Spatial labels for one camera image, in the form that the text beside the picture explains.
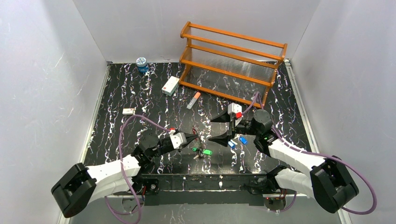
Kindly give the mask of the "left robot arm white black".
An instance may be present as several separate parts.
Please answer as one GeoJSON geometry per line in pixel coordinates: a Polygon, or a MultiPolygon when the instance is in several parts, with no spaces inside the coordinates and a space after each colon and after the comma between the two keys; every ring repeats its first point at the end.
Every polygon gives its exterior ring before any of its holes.
{"type": "Polygon", "coordinates": [[[198,137],[198,134],[177,130],[162,138],[149,134],[140,139],[131,154],[120,160],[96,166],[73,165],[51,188],[51,194],[63,216],[73,217],[99,198],[128,191],[134,184],[133,178],[154,158],[180,150],[198,137]]]}

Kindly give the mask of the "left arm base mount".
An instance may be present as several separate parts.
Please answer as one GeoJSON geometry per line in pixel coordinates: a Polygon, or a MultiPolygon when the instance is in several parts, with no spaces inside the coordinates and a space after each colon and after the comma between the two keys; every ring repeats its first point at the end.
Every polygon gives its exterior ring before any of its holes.
{"type": "Polygon", "coordinates": [[[157,178],[128,178],[137,195],[155,196],[159,194],[159,179],[157,178]]]}

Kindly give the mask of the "metal key organizer ring red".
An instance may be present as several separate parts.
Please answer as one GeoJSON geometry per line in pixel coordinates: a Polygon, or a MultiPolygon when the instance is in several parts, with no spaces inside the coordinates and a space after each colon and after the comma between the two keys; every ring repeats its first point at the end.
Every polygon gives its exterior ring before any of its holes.
{"type": "Polygon", "coordinates": [[[194,145],[194,148],[196,148],[196,150],[194,151],[196,153],[194,159],[197,160],[197,159],[200,159],[200,158],[204,157],[203,151],[205,150],[205,146],[204,146],[203,141],[201,140],[201,137],[199,135],[198,126],[193,126],[192,127],[192,132],[194,134],[198,135],[198,137],[195,139],[196,143],[194,145]]]}

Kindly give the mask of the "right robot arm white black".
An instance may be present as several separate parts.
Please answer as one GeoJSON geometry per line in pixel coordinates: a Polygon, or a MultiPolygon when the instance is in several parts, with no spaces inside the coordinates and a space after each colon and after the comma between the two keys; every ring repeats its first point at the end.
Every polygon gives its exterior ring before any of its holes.
{"type": "Polygon", "coordinates": [[[236,134],[252,135],[257,150],[278,159],[286,166],[278,166],[266,174],[264,186],[268,191],[291,189],[312,197],[327,212],[335,213],[359,194],[359,189],[346,166],[337,157],[325,158],[305,150],[295,150],[272,130],[268,111],[259,109],[252,119],[243,119],[241,112],[223,111],[211,122],[228,123],[228,130],[209,141],[228,146],[236,134]]]}

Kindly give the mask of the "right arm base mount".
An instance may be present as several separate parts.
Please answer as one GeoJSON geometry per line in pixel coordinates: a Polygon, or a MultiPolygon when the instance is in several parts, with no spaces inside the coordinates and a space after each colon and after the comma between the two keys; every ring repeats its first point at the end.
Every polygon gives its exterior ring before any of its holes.
{"type": "Polygon", "coordinates": [[[249,183],[243,184],[240,189],[246,190],[252,195],[263,196],[264,206],[270,211],[280,211],[286,208],[288,190],[279,188],[265,177],[253,179],[249,183]]]}

